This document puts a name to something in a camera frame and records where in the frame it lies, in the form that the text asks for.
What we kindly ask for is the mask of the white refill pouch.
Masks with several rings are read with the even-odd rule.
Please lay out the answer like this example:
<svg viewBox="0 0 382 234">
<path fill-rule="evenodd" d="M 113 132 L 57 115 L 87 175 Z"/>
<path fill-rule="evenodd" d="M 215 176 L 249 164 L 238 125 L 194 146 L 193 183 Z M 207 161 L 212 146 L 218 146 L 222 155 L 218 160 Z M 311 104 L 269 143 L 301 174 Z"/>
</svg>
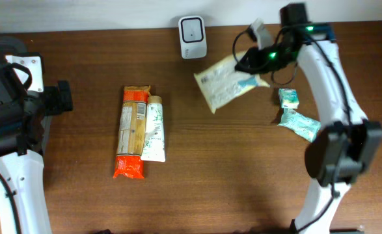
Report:
<svg viewBox="0 0 382 234">
<path fill-rule="evenodd" d="M 146 131 L 141 159 L 143 161 L 165 162 L 163 105 L 160 96 L 148 98 Z"/>
</svg>

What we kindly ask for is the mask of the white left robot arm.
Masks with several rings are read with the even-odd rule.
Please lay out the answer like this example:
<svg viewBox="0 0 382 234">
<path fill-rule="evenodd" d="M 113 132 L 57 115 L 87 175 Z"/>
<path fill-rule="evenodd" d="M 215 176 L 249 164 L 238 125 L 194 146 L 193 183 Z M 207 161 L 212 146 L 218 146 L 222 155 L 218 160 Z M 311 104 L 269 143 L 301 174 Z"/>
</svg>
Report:
<svg viewBox="0 0 382 234">
<path fill-rule="evenodd" d="M 39 59 L 0 64 L 2 233 L 51 233 L 44 195 L 44 153 L 52 117 L 72 109 L 68 82 L 44 86 Z"/>
</svg>

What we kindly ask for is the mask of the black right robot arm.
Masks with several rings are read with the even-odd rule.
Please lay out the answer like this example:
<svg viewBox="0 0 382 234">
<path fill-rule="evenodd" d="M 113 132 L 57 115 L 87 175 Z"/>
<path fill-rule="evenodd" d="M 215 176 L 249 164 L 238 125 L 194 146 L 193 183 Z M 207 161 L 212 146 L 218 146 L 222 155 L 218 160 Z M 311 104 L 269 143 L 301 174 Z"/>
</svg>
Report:
<svg viewBox="0 0 382 234">
<path fill-rule="evenodd" d="M 365 173 L 382 142 L 380 122 L 370 121 L 361 109 L 344 73 L 333 28 L 308 19 L 304 3 L 282 7 L 280 31 L 271 44 L 257 19 L 244 31 L 257 45 L 236 58 L 235 69 L 262 75 L 291 63 L 305 74 L 317 106 L 321 130 L 305 150 L 310 177 L 301 212 L 288 233 L 330 233 L 330 225 L 357 178 Z"/>
</svg>

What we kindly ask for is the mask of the mint green wipes pack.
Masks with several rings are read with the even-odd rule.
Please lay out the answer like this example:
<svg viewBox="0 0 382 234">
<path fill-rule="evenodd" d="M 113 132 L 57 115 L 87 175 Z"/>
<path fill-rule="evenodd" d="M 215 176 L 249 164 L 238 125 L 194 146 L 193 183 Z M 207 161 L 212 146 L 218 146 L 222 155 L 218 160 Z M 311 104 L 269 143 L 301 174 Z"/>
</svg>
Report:
<svg viewBox="0 0 382 234">
<path fill-rule="evenodd" d="M 284 109 L 278 126 L 292 130 L 309 142 L 314 141 L 321 129 L 319 121 L 303 116 L 294 109 Z"/>
</svg>

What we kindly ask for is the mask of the orange spaghetti pack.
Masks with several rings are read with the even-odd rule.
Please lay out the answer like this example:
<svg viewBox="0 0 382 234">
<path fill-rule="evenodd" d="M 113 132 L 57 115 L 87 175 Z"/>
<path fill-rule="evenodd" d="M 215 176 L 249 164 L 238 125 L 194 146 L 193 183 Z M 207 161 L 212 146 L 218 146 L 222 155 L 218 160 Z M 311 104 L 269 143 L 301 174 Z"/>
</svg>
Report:
<svg viewBox="0 0 382 234">
<path fill-rule="evenodd" d="M 113 177 L 142 179 L 149 86 L 125 86 Z"/>
</svg>

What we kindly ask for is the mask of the green Kleenex tissue pack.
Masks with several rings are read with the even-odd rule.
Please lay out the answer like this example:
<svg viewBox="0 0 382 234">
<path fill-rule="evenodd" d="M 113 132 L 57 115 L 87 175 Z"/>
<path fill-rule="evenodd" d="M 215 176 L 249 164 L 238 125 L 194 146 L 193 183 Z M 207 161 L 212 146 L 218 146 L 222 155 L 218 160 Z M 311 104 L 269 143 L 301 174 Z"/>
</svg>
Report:
<svg viewBox="0 0 382 234">
<path fill-rule="evenodd" d="M 295 89 L 280 88 L 279 100 L 280 107 L 283 109 L 297 109 L 299 106 L 299 98 Z"/>
</svg>

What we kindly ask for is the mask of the yellow white snack bag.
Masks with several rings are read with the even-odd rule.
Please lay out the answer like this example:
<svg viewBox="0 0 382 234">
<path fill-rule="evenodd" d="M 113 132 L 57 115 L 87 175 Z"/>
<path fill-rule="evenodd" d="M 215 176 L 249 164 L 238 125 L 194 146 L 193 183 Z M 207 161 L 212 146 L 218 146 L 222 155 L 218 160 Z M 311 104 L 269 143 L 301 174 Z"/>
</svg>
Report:
<svg viewBox="0 0 382 234">
<path fill-rule="evenodd" d="M 234 56 L 229 55 L 208 69 L 194 74 L 212 114 L 254 88 L 270 87 L 258 74 L 236 71 L 236 65 Z"/>
</svg>

